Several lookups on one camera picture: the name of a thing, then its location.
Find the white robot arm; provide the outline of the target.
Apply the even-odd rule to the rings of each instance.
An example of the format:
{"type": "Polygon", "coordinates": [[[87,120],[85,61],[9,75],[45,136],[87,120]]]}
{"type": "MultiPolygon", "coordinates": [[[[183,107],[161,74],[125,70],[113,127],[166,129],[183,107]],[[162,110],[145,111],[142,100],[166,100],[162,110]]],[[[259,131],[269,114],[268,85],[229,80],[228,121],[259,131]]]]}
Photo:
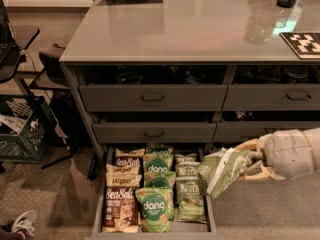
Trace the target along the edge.
{"type": "Polygon", "coordinates": [[[278,130],[239,144],[271,169],[271,177],[297,178],[320,169],[320,128],[278,130]]]}

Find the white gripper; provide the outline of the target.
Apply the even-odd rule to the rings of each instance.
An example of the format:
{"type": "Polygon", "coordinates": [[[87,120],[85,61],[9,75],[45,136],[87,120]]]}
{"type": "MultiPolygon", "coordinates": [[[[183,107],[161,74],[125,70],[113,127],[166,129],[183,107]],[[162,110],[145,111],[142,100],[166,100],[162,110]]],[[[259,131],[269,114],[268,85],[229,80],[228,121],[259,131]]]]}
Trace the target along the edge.
{"type": "Polygon", "coordinates": [[[275,172],[286,178],[297,178],[316,171],[316,129],[278,130],[259,139],[247,140],[237,150],[262,148],[266,163],[258,161],[245,170],[241,178],[246,181],[273,179],[275,172]]]}

